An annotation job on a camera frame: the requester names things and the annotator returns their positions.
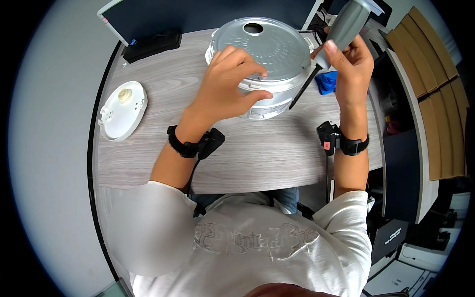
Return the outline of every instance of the jeans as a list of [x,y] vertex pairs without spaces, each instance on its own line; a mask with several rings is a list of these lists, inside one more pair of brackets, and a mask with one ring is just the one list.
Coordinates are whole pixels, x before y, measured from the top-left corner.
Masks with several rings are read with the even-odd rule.
[[[261,193],[269,198],[276,199],[291,213],[297,213],[297,202],[299,199],[298,187],[263,191]],[[206,208],[223,195],[224,194],[192,194],[190,195],[190,199],[201,205],[203,208]]]

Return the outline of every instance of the rice cooker label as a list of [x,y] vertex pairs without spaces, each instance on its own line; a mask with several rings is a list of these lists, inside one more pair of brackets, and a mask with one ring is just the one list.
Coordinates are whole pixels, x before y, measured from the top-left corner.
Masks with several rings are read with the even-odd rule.
[[251,109],[251,115],[264,115],[264,114],[273,113],[273,112],[280,111],[286,108],[288,105],[289,105],[289,102],[282,105],[274,106],[274,107],[253,108]]

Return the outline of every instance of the cardboard box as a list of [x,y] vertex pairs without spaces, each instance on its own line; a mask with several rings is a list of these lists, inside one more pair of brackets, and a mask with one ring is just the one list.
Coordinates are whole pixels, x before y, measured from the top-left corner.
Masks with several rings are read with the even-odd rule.
[[430,44],[427,37],[424,35],[422,30],[417,26],[417,24],[414,22],[413,19],[411,19],[409,15],[406,15],[402,19],[401,24],[404,26],[404,28],[406,28],[406,30],[416,42],[417,46],[422,51],[422,54],[429,63],[430,69],[434,74],[437,84],[439,86],[443,85],[445,82],[448,81],[447,74],[445,73],[444,67],[442,66],[442,63],[440,62],[436,51]]
[[435,91],[438,87],[436,78],[434,77],[434,74],[430,69],[426,57],[424,57],[422,51],[417,46],[412,36],[402,24],[397,25],[394,31],[399,36],[399,39],[402,41],[402,44],[406,48],[406,51],[409,53],[409,56],[414,62],[414,65],[416,65],[416,69],[419,72],[426,91],[428,93]]
[[440,89],[448,115],[450,135],[452,136],[452,153],[454,154],[454,172],[453,176],[465,175],[465,152],[464,137],[462,134],[462,125],[458,115],[457,103],[455,102],[452,87],[447,84]]
[[460,124],[462,125],[462,133],[465,140],[465,121],[467,119],[468,108],[467,94],[465,93],[462,80],[459,77],[451,82],[450,85],[452,87],[452,91],[454,92],[455,101],[457,102],[458,114],[460,115]]
[[420,77],[419,72],[417,71],[416,65],[412,61],[409,53],[406,51],[406,48],[402,44],[399,36],[394,30],[391,30],[386,35],[386,40],[391,44],[396,55],[398,55],[399,60],[401,61],[406,74],[408,75],[409,81],[411,82],[412,89],[416,94],[416,97],[427,94],[422,78]]
[[420,11],[416,7],[413,6],[411,8],[411,10],[409,11],[409,15],[415,21],[417,26],[422,30],[422,32],[424,32],[424,35],[427,37],[430,44],[434,48],[435,52],[437,53],[437,56],[439,57],[440,62],[442,63],[442,66],[444,67],[447,77],[449,79],[454,78],[458,74],[457,69],[455,68],[454,62],[452,61],[452,58],[450,57],[447,48],[445,47],[440,37],[437,35],[434,28],[432,28],[426,18],[420,13]]
[[437,131],[439,132],[441,177],[451,178],[454,175],[454,153],[451,144],[452,135],[450,134],[450,125],[444,99],[440,91],[433,93],[430,96],[430,101],[434,108],[434,114],[437,119]]
[[429,151],[429,179],[438,181],[442,178],[440,169],[440,141],[437,120],[430,98],[419,103],[424,129],[426,130],[427,149]]

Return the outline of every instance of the screwdriver handle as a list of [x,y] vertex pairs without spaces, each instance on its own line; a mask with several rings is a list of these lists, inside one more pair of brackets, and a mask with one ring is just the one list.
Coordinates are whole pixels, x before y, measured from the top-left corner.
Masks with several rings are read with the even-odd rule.
[[[378,8],[379,6],[373,1],[368,3],[368,0],[351,0],[347,2],[330,27],[327,40],[332,39],[340,50],[344,50],[361,31],[370,12],[373,11],[378,15],[382,12],[381,8],[379,8],[380,11],[378,11]],[[322,69],[328,69],[331,66],[324,50],[317,54],[315,62]]]

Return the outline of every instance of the rice cooker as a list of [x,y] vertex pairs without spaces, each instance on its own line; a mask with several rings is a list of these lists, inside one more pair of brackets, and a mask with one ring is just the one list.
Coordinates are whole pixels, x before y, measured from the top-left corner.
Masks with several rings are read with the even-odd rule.
[[245,49],[268,72],[266,77],[253,74],[244,79],[239,83],[239,90],[247,94],[262,89],[274,95],[256,102],[241,115],[246,119],[265,120],[282,113],[311,72],[313,43],[275,19],[235,19],[214,31],[205,54],[208,65],[213,55],[228,45]]

